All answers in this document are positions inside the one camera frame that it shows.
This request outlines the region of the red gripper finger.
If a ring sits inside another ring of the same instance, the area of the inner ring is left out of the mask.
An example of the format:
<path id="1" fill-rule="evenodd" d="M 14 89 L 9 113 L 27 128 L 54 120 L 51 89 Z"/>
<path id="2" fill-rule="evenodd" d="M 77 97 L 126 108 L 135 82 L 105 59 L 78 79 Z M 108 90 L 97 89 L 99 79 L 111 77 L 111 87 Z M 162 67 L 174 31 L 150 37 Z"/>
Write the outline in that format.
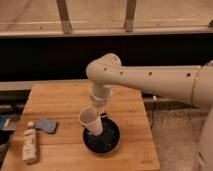
<path id="1" fill-rule="evenodd" d="M 107 112 L 105 111 L 104 107 L 100 107 L 99 114 L 101 117 L 107 117 Z"/>

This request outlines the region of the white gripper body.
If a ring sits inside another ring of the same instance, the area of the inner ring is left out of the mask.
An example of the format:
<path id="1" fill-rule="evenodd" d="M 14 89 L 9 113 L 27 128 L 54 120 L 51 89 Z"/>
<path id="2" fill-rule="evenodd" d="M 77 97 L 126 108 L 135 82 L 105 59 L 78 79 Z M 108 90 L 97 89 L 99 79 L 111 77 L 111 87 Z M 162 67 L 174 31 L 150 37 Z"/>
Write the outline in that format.
<path id="1" fill-rule="evenodd" d="M 89 94 L 93 106 L 103 107 L 112 96 L 112 87 L 110 85 L 93 84 Z"/>

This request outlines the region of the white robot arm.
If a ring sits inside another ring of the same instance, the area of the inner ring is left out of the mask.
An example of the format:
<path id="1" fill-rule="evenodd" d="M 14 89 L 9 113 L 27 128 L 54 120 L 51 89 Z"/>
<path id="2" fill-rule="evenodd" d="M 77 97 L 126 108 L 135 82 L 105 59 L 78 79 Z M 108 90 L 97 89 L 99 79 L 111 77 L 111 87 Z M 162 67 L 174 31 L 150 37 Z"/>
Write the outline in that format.
<path id="1" fill-rule="evenodd" d="M 94 105 L 104 106 L 111 86 L 120 85 L 206 108 L 209 114 L 192 171 L 213 171 L 213 65 L 123 66 L 117 55 L 109 53 L 90 62 L 86 75 L 93 83 L 90 95 Z"/>

